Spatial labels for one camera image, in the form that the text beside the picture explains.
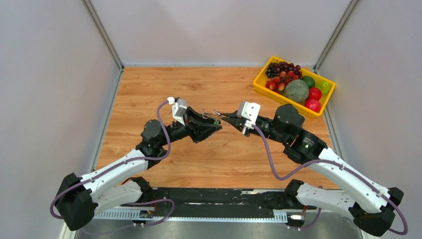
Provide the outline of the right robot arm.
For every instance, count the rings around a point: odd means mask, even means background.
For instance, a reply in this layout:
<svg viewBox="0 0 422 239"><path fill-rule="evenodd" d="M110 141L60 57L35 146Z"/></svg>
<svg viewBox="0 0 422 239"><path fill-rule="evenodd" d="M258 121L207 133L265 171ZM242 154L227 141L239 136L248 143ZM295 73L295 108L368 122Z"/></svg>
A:
<svg viewBox="0 0 422 239"><path fill-rule="evenodd" d="M222 119L245 136L260 136L264 144L269 140L281 143L284 154L299 169L310 168L341 189L334 192L314 187L294 180L292 173L276 175L278 180L289 180L284 194L287 206L296 208L302 204L340 214L376 237L392 230L396 216L404 219L398 208L403 192L379 185L347 164L323 140L303 128L305 119L295 107L278 107L272 119L260 116L259 110L256 103L242 102L238 110L224 113Z"/></svg>

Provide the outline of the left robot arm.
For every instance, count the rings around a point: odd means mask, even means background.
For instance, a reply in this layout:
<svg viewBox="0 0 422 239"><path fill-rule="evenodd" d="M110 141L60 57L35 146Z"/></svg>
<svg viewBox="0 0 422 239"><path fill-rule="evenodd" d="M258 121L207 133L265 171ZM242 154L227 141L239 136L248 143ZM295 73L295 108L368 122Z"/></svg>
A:
<svg viewBox="0 0 422 239"><path fill-rule="evenodd" d="M219 122L205 119L191 107L177 103L172 105L172 117L170 125L164 125L160 115L148 121L141 133L141 143L115 162L82 176L67 175L50 204L51 216L62 219L70 230L76 231L94 216L117 206L135 202L147 206L152 192L146 182L135 179L120 186L118 183L167 158L173 142L189 137L199 143L222 129Z"/></svg>

